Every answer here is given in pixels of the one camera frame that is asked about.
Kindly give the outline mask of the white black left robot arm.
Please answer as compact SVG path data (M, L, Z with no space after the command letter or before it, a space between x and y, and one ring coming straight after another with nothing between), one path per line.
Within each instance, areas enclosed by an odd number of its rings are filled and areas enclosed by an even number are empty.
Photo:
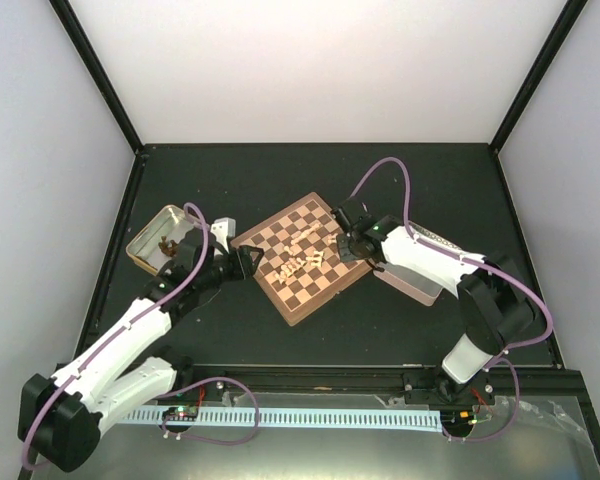
M182 399L193 391L189 358L168 349L137 368L131 365L197 308L205 294L255 275L263 249L231 246L233 232L230 219L187 232L143 293L91 347L53 375L35 374L24 384L17 429L24 468L36 469L30 460L36 451L71 472L136 408L162 397Z

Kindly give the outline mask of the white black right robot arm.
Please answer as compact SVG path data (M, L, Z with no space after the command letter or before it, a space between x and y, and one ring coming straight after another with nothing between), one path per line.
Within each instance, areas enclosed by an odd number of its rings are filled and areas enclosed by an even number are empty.
M442 402L465 397L479 371L536 319L538 308L523 291L510 258L466 252L417 224L392 215L378 218L354 196L331 215L342 229L336 237L342 262L363 260L380 270L407 270L459 300L464 333L432 378Z

